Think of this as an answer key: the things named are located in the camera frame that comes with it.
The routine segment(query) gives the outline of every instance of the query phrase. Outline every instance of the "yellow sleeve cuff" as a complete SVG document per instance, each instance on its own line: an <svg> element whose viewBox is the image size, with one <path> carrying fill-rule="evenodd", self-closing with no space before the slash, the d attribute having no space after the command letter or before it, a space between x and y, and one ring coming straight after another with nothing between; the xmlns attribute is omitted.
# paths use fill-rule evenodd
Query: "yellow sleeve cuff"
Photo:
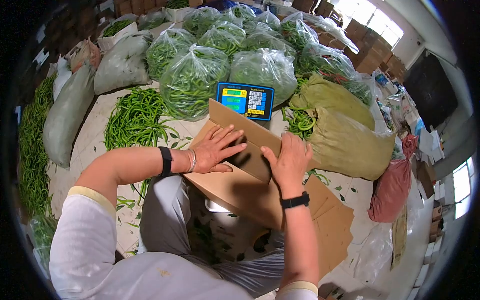
<svg viewBox="0 0 480 300"><path fill-rule="evenodd" d="M284 286L283 288L281 288L276 295L278 296L278 295L284 294L284 293L289 292L289 291L294 290L294 289L308 289L308 290L311 290L312 292L314 292L315 295L318 297L317 286L315 284L311 283L311 282L308 282L308 281L295 281L295 282L289 283L286 286Z"/></svg>
<svg viewBox="0 0 480 300"><path fill-rule="evenodd" d="M85 197L92 199L93 201L100 204L100 206L105 208L105 210L112 217L112 219L115 220L115 216L117 215L117 212L115 211L115 207L113 207L112 203L107 198L105 198L104 195L100 194L99 192L96 192L84 186L74 186L68 191L67 197L71 195L83 195Z"/></svg>

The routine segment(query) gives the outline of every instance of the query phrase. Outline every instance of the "silver bangle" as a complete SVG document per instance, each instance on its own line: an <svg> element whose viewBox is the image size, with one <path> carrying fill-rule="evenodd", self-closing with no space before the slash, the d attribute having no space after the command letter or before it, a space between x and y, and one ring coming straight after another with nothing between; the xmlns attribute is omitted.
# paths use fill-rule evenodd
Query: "silver bangle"
<svg viewBox="0 0 480 300"><path fill-rule="evenodd" d="M195 165L197 164L197 160L195 159L196 156L195 156L195 150L193 149L187 149L187 151L190 150L192 153L193 153L193 162L192 162L192 167L190 168L190 170L187 171L187 173L190 173L193 171L193 168L195 168Z"/></svg>

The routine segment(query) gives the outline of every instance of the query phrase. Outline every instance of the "hand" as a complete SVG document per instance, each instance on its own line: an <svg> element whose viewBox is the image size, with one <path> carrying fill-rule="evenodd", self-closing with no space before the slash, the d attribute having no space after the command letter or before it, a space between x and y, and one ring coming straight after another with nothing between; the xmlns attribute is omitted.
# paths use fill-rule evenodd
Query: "hand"
<svg viewBox="0 0 480 300"><path fill-rule="evenodd" d="M243 135L243 130L231 133L234 128L234 125L230 125L219 131L220 126L217 125L207 132L201 142L191 147L191 149L195 151L197 160L195 168L193 168L193 172L209 173L233 171L230 166L226 164L220 164L219 162L227 157L237 154L247 147L246 143L228 147L231 142L237 140Z"/></svg>
<svg viewBox="0 0 480 300"><path fill-rule="evenodd" d="M278 158L268 147L262 146L260 150L270 163L273 177L282 192L282 199L301 196L305 190L302 184L303 176L313 155L312 145L307 144L305 151L305 144L298 136L285 132L282 134L282 148Z"/></svg>

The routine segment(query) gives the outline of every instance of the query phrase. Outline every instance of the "person's left hand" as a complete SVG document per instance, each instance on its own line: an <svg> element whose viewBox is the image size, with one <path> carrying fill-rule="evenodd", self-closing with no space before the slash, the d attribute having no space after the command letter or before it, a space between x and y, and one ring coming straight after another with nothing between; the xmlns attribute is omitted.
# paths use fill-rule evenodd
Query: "person's left hand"
<svg viewBox="0 0 480 300"><path fill-rule="evenodd" d="M226 164L220 164L222 160L230 157L238 152L241 152L247 147L246 143L241 143L232 147L228 145L240 138L243 135L243 130L236 132L231 131L235 128L230 125L220 131L220 126L217 125L210 129L203 140L190 147L195 151L197 163L193 168L195 173L209 173L209 172L232 172L232 168Z"/></svg>

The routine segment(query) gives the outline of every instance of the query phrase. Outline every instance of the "window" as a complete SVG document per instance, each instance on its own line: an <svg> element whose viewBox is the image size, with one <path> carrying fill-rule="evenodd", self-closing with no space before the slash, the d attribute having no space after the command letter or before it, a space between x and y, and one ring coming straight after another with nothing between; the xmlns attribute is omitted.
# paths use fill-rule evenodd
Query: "window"
<svg viewBox="0 0 480 300"><path fill-rule="evenodd" d="M470 193L476 180L473 158L467 159L453 171L453 186L455 199L455 219L463 216L470 205Z"/></svg>
<svg viewBox="0 0 480 300"><path fill-rule="evenodd" d="M351 19L355 19L360 24L373 29L381 35L392 48L403 36L403 30L383 11L367 0L340 0L335 5L335 10L341 12L346 18L343 24L344 29L348 26Z"/></svg>

